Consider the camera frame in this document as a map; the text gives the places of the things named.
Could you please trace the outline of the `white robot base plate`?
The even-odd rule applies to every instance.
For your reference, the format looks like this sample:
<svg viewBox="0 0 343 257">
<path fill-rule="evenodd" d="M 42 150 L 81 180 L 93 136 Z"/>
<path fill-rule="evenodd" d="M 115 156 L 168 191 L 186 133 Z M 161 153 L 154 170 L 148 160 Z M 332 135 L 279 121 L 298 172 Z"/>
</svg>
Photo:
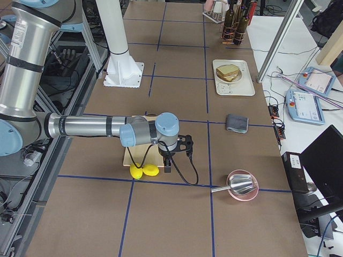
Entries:
<svg viewBox="0 0 343 257">
<path fill-rule="evenodd" d="M 106 87 L 139 88 L 143 70 L 144 63 L 136 62 L 128 52 L 111 54 L 103 84 Z"/>
</svg>

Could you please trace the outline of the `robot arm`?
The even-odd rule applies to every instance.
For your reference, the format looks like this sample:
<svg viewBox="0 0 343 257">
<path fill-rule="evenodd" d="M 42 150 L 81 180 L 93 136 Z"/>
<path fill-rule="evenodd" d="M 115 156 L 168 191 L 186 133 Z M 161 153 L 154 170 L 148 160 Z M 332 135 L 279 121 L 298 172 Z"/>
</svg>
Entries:
<svg viewBox="0 0 343 257">
<path fill-rule="evenodd" d="M 50 40 L 56 31 L 80 32 L 81 1 L 13 1 L 17 20 L 1 84 L 1 155 L 20 151 L 35 141 L 59 136 L 117 137 L 122 146 L 157 145 L 165 166 L 173 155 L 192 155 L 191 136 L 179 134 L 178 118 L 165 112 L 156 120 L 142 116 L 61 116 L 34 112 Z"/>
</svg>

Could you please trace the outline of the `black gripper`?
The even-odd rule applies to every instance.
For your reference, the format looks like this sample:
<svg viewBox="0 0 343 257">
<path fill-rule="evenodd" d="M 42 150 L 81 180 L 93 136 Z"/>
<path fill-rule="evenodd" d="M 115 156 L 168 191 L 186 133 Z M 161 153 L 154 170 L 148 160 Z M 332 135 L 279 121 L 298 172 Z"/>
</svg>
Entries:
<svg viewBox="0 0 343 257">
<path fill-rule="evenodd" d="M 164 173 L 171 173 L 173 156 L 178 152 L 185 152 L 188 158 L 192 158 L 193 140 L 191 135 L 178 135 L 176 141 L 168 145 L 166 140 L 158 141 L 159 154 L 163 157 Z"/>
</svg>

